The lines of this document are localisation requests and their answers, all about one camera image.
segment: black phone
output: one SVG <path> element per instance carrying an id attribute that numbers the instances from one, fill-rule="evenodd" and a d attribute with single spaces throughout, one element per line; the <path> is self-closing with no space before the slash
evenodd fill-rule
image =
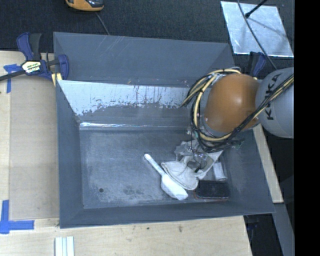
<path id="1" fill-rule="evenodd" d="M 226 181 L 199 180 L 194 192 L 200 199 L 227 200 L 230 197 L 230 189 Z"/>

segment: white cloth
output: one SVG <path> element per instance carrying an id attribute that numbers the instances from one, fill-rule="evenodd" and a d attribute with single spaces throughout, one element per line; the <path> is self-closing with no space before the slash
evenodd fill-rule
<path id="1" fill-rule="evenodd" d="M 195 172 L 195 169 L 187 166 L 188 162 L 193 160 L 192 155 L 184 156 L 180 161 L 162 162 L 161 166 L 164 171 L 184 189 L 195 190 L 199 180 L 202 180 L 206 176 L 222 152 L 223 151 L 209 153 L 206 160 L 207 165 L 198 172 Z"/>

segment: wooden table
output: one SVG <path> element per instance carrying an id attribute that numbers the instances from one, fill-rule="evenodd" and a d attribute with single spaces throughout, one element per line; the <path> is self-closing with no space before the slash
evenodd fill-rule
<path id="1" fill-rule="evenodd" d="M 0 51 L 0 76 L 6 74 L 5 70 L 2 69 L 4 65 L 21 64 L 23 62 L 24 56 L 20 52 Z M 7 82 L 0 82 L 0 203 L 10 198 L 11 194 L 9 195 L 9 191 L 12 191 L 12 187 L 17 187 L 15 184 L 10 183 L 10 180 L 15 180 L 12 177 L 16 175 L 16 173 L 10 172 L 17 167 L 11 161 L 13 158 L 10 156 L 10 141 L 12 139 L 11 127 L 14 127 L 15 124 L 15 120 L 11 120 L 11 97 L 15 93 L 15 85 L 19 83 L 26 86 L 33 83 L 43 83 L 46 86 L 53 87 L 53 83 L 43 78 L 22 75 L 12 80 L 12 92 L 6 93 Z M 29 105 L 25 107 L 33 108 L 35 106 Z M 272 200 L 274 203 L 282 203 L 283 198 L 261 126 L 254 128 L 254 135 Z M 40 137 L 39 140 L 43 143 L 47 138 Z M 47 150 L 41 147 L 35 149 L 28 147 L 28 149 L 29 151 Z M 20 157 L 19 162 L 28 165 L 30 159 Z M 41 189 L 46 189 L 48 178 L 43 173 L 41 175 L 34 173 L 27 174 L 34 175 L 32 178 L 34 184 L 37 185 L 19 185 L 16 189 L 26 197 L 30 194 L 38 195 L 38 203 L 41 206 L 50 205 L 50 202 L 46 201 L 46 198 L 52 201 L 55 200 L 55 197 L 52 198 L 49 195 L 47 197 L 40 196 L 43 194 Z M 242 216 L 235 216 L 190 221 L 68 229 L 59 228 L 58 217 L 37 217 L 34 222 L 34 230 L 11 231 L 8 235 L 0 235 L 0 256 L 53 256 L 55 238 L 67 236 L 74 237 L 76 256 L 252 255 L 244 218 Z"/>

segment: blue clamp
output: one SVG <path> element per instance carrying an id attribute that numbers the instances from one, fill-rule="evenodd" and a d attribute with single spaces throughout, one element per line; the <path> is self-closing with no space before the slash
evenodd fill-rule
<path id="1" fill-rule="evenodd" d="M 34 220 L 9 220 L 9 200 L 2 201 L 0 234 L 7 235 L 11 230 L 33 230 Z"/>
<path id="2" fill-rule="evenodd" d="M 60 74 L 63 80 L 66 80 L 69 75 L 69 61 L 65 54 L 58 55 L 58 60 L 60 64 Z"/>
<path id="3" fill-rule="evenodd" d="M 52 81 L 52 72 L 48 70 L 47 62 L 43 59 L 39 59 L 37 61 L 27 60 L 25 63 L 21 65 L 21 67 L 23 68 L 25 64 L 32 65 L 37 63 L 39 63 L 39 65 L 37 66 L 37 70 L 29 72 L 27 71 L 27 69 L 25 69 L 26 70 L 25 74 L 27 76 L 37 76 L 37 77 L 45 78 Z"/>
<path id="4" fill-rule="evenodd" d="M 17 64 L 5 65 L 3 68 L 5 71 L 8 72 L 8 74 L 10 74 L 11 72 L 17 72 L 22 70 L 21 66 Z M 11 92 L 11 78 L 9 78 L 6 83 L 6 93 L 8 94 L 10 92 Z"/>
<path id="5" fill-rule="evenodd" d="M 267 62 L 267 57 L 262 53 L 262 52 L 258 52 L 258 61 L 255 64 L 255 67 L 253 69 L 253 77 L 257 77 L 258 74 L 260 73 L 260 71 L 264 68 L 266 62 Z"/>
<path id="6" fill-rule="evenodd" d="M 29 32 L 25 32 L 19 35 L 16 39 L 18 49 L 21 53 L 23 53 L 26 61 L 32 61 L 34 59 L 34 53 L 32 51 L 32 46 L 29 40 L 30 35 L 31 34 Z"/>

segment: yellow cable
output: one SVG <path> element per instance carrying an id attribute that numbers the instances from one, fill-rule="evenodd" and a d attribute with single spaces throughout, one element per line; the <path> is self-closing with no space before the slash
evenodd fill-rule
<path id="1" fill-rule="evenodd" d="M 278 91 L 275 93 L 275 95 L 270 99 L 270 100 L 273 100 L 275 99 L 276 97 L 278 97 L 278 95 L 285 89 L 287 88 L 289 85 L 291 85 L 295 80 L 295 77 L 293 76 L 292 78 L 290 78 L 290 80 L 288 80 L 284 85 L 283 87 L 279 88 Z"/>
<path id="2" fill-rule="evenodd" d="M 214 77 L 216 78 L 217 75 L 216 73 L 219 73 L 219 72 L 233 72 L 233 73 L 238 73 L 238 74 L 241 74 L 241 72 L 239 70 L 236 70 L 236 69 L 231 69 L 231 68 L 227 68 L 227 69 L 218 69 L 218 70 L 215 70 L 215 71 L 212 71 L 210 73 L 207 74 L 207 76 L 210 76 L 210 75 L 214 75 Z M 191 89 L 190 91 L 190 95 L 182 102 L 181 106 L 184 105 L 189 99 L 191 99 L 197 92 L 199 92 L 202 88 L 204 88 L 204 86 L 207 84 L 207 83 L 211 83 L 212 81 L 214 81 L 214 79 L 210 79 L 205 85 L 201 86 L 201 87 L 198 87 L 197 86 L 199 84 L 201 84 L 203 82 L 203 80 L 206 79 L 206 77 L 203 77 L 202 79 L 200 79 L 195 85 L 194 87 Z"/>
<path id="3" fill-rule="evenodd" d="M 219 72 L 234 72 L 234 73 L 238 73 L 238 74 L 241 74 L 240 71 L 236 70 L 236 69 L 219 69 L 219 70 L 215 70 L 211 73 L 209 73 L 208 75 L 212 75 L 214 73 L 219 73 Z M 198 108 L 199 108 L 199 103 L 200 103 L 200 99 L 202 97 L 202 95 L 204 94 L 204 91 L 210 86 L 211 82 L 216 79 L 217 75 L 215 75 L 214 77 L 212 77 L 203 87 L 202 87 L 202 90 L 201 92 L 199 93 L 199 95 L 197 96 L 196 100 L 195 100 L 195 105 L 194 105 L 194 113 L 193 113 L 193 122 L 195 124 L 195 126 L 198 128 L 198 119 L 197 119 L 197 115 L 198 115 Z M 208 137 L 206 135 L 204 135 L 201 131 L 199 132 L 200 134 L 200 137 L 207 140 L 207 141 L 210 141 L 210 142 L 219 142 L 221 140 L 224 140 L 224 139 L 227 139 L 230 135 L 231 135 L 231 132 L 222 136 L 222 137 L 219 137 L 219 138 L 212 138 L 212 137 Z"/>

